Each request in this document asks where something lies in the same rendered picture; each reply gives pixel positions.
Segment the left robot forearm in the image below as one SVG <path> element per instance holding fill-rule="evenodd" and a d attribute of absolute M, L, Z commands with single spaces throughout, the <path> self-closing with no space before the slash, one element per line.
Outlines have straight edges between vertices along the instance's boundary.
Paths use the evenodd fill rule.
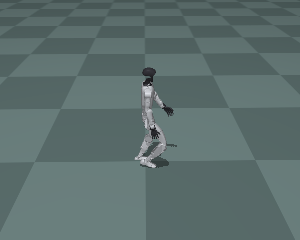
<path fill-rule="evenodd" d="M 165 108 L 165 106 L 163 105 L 163 102 L 160 100 L 158 94 L 157 94 L 157 96 L 154 98 L 154 101 L 156 101 L 156 103 L 158 104 L 158 106 L 160 106 L 162 109 Z"/>

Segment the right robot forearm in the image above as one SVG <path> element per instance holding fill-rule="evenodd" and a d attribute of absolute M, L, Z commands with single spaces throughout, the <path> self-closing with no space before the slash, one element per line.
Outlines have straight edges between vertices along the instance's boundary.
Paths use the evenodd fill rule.
<path fill-rule="evenodd" d="M 152 110 L 148 110 L 147 111 L 147 116 L 146 116 L 148 123 L 150 125 L 151 130 L 155 129 L 154 126 L 154 120 L 153 120 L 153 111 Z"/>

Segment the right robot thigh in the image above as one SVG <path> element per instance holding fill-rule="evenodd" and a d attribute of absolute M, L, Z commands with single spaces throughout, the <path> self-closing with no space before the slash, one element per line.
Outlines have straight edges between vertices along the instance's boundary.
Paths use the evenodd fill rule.
<path fill-rule="evenodd" d="M 154 121 L 153 121 L 153 122 L 154 122 Z M 154 125 L 155 125 L 156 130 L 160 133 L 160 134 L 158 134 L 159 138 L 158 138 L 158 136 L 157 136 L 157 139 L 160 141 L 160 143 L 158 144 L 158 146 L 161 145 L 161 144 L 163 144 L 163 145 L 165 145 L 166 148 L 167 148 L 167 140 L 166 140 L 166 136 L 165 136 L 163 130 L 160 128 L 160 126 L 159 126 L 156 122 L 154 122 Z M 145 126 L 145 128 L 146 128 L 148 131 L 151 130 L 151 129 L 150 129 L 149 122 L 148 122 L 148 119 L 145 120 L 145 125 L 144 125 L 144 126 Z M 166 148 L 165 148 L 165 149 L 166 149 Z"/>

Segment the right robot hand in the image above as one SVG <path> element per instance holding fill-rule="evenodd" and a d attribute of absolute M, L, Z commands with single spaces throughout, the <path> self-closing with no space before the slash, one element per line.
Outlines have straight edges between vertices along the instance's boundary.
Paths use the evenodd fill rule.
<path fill-rule="evenodd" d="M 150 130 L 152 131 L 151 132 L 151 135 L 152 135 L 152 139 L 158 139 L 159 138 L 159 136 L 158 136 L 158 134 L 159 135 L 161 135 L 157 130 L 156 130 L 156 126 L 154 125 L 154 127 L 155 127 L 155 129 L 151 129 L 151 127 L 150 127 Z M 154 136 L 154 138 L 153 138 L 153 136 Z M 155 138 L 156 137 L 156 138 Z M 157 138 L 158 137 L 158 138 Z"/>

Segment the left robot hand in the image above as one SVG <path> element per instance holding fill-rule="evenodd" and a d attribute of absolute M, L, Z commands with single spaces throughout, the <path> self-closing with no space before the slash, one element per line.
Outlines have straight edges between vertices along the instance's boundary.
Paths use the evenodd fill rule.
<path fill-rule="evenodd" d="M 170 114 L 170 117 L 171 117 L 171 115 L 172 116 L 174 115 L 174 112 L 173 112 L 174 110 L 172 108 L 167 107 L 164 103 L 163 103 L 163 106 L 164 106 L 163 110 L 165 110 L 165 112 L 168 114 L 168 117 L 169 117 L 169 114 Z"/>

